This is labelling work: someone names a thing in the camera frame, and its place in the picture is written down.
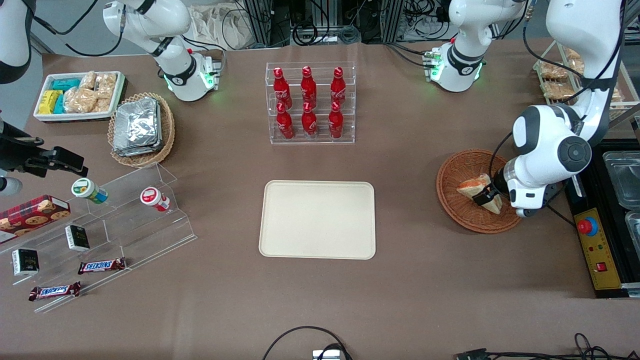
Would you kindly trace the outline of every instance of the red cookie box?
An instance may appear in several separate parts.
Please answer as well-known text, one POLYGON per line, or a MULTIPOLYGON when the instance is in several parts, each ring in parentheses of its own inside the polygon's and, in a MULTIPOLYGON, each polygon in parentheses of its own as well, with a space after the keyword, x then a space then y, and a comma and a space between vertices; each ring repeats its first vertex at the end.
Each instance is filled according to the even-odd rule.
POLYGON ((0 213, 0 243, 65 218, 71 208, 65 201, 42 195, 0 213))

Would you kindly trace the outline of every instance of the coca-cola bottle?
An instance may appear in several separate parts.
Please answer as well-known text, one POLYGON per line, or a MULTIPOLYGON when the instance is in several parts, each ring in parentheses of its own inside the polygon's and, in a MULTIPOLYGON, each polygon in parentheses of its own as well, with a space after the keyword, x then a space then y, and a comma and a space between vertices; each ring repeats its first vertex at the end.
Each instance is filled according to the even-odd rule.
POLYGON ((275 80, 273 82, 273 91, 276 93, 276 99, 278 102, 285 104, 287 110, 291 109, 293 100, 291 100, 291 91, 289 91, 289 84, 282 74, 282 69, 276 67, 273 69, 273 76, 275 80))
POLYGON ((329 113, 329 133, 332 139, 338 139, 342 136, 342 123, 344 117, 340 112, 340 103, 334 101, 331 103, 331 112, 329 113))
POLYGON ((287 109, 282 102, 279 102, 276 105, 276 110, 278 110, 276 121, 278 122, 278 128, 280 129, 282 136, 284 136, 285 139, 293 139, 293 137, 296 136, 296 133, 293 129, 291 115, 287 113, 287 109))
POLYGON ((302 68, 302 82, 300 83, 302 89, 302 101, 308 102, 312 109, 316 108, 316 81, 311 76, 311 68, 305 66, 302 68))
POLYGON ((331 102, 337 101, 342 105, 344 103, 344 91, 347 85, 342 78, 342 68, 337 67, 333 70, 333 81, 331 82, 331 102))
POLYGON ((305 136, 308 139, 315 139, 318 137, 318 127, 316 121, 316 114, 314 114, 313 107, 309 102, 302 104, 302 128, 305 130, 305 136))

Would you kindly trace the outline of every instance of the red button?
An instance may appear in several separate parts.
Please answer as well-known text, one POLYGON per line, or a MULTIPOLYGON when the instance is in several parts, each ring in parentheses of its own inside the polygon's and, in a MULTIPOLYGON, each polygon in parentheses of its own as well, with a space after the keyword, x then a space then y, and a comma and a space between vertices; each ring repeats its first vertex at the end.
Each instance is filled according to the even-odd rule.
POLYGON ((580 234, 588 234, 593 230, 593 225, 589 220, 580 220, 578 221, 578 232, 580 234))

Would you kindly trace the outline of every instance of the brown tabletop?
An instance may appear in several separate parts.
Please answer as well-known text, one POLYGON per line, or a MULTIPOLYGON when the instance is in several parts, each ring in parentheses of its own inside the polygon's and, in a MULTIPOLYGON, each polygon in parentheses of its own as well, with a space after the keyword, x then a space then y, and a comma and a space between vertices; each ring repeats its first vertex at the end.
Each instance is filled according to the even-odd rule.
MULTIPOLYGON (((534 42, 544 50, 550 40, 534 42)), ((432 44, 419 44, 427 49, 432 44)), ((471 233, 443 211, 440 164, 493 149, 528 105, 542 103, 533 58, 497 41, 468 91, 451 94, 380 45, 287 47, 228 54, 220 90, 186 103, 156 77, 151 56, 45 56, 45 74, 119 70, 127 95, 171 106, 176 140, 163 163, 199 239, 47 314, 0 272, 3 359, 259 359, 281 332, 318 325, 355 359, 449 359, 473 348, 566 353, 573 333, 626 355, 640 346, 638 300, 593 299, 575 229, 549 211, 498 235, 471 233), (268 138, 268 61, 357 62, 354 145, 274 147, 268 138), (377 252, 367 261, 265 258, 258 251, 264 185, 274 179, 368 181, 376 192, 377 252)), ((131 168, 109 155, 106 122, 41 124, 28 132, 85 157, 106 183, 131 168)), ((514 155, 508 142, 501 150, 514 155)), ((67 199, 74 176, 18 175, 7 208, 42 193, 67 199)), ((557 199, 566 213, 566 201, 557 199)), ((332 340, 288 335, 273 359, 308 359, 332 340)))

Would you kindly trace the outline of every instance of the acrylic bottle rack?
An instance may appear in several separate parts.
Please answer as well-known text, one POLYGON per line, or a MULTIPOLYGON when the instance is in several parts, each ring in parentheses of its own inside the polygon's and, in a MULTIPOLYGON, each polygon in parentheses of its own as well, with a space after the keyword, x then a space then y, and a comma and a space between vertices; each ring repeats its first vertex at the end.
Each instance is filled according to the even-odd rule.
MULTIPOLYGON (((197 239, 187 214, 178 208, 170 184, 176 181, 167 169, 154 163, 119 177, 102 187, 109 193, 106 202, 96 205, 73 198, 69 201, 71 215, 28 235, 9 241, 0 250, 0 263, 10 264, 12 251, 18 248, 38 252, 40 271, 29 277, 15 277, 16 288, 24 293, 24 301, 34 286, 49 287, 81 282, 80 296, 38 300, 35 311, 50 311, 106 284, 117 277, 159 258, 197 239), (170 199, 167 211, 160 212, 140 202, 140 193, 154 186, 170 199), (90 250, 77 252, 67 245, 65 227, 84 227, 90 250), (127 268, 119 271, 78 275, 80 262, 125 257, 127 268)), ((7 266, 5 271, 13 271, 7 266)))
POLYGON ((265 74, 265 85, 267 94, 267 116, 269 118, 269 139, 274 145, 300 145, 310 143, 354 143, 356 141, 356 64, 352 61, 335 62, 309 62, 309 63, 267 63, 265 74), (317 117, 318 136, 315 139, 308 139, 304 135, 301 123, 302 116, 302 93, 300 82, 302 81, 302 68, 311 67, 312 75, 317 85, 317 106, 314 113, 317 117), (289 114, 293 121, 296 136, 293 139, 285 139, 278 129, 276 121, 276 95, 273 91, 275 80, 273 69, 282 68, 284 78, 289 83, 293 106, 289 109, 289 114), (346 84, 345 100, 342 104, 342 115, 344 125, 342 126, 342 137, 332 139, 329 134, 328 116, 331 112, 331 82, 333 81, 333 70, 342 67, 342 78, 346 84))

